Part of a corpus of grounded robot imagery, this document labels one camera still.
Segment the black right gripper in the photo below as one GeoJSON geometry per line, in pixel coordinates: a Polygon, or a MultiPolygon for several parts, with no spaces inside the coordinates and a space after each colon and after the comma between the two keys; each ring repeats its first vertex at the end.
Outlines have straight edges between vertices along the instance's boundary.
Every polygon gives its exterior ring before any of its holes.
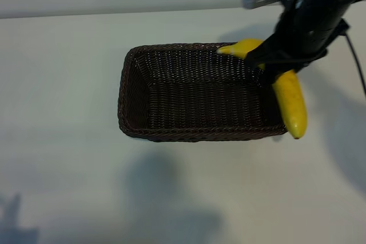
{"type": "Polygon", "coordinates": [[[245,39],[251,46],[244,59],[254,68],[264,64],[264,86],[293,70],[298,73],[324,57],[327,47],[348,29],[343,15],[351,0],[288,0],[275,34],[264,41],[245,39]]]}

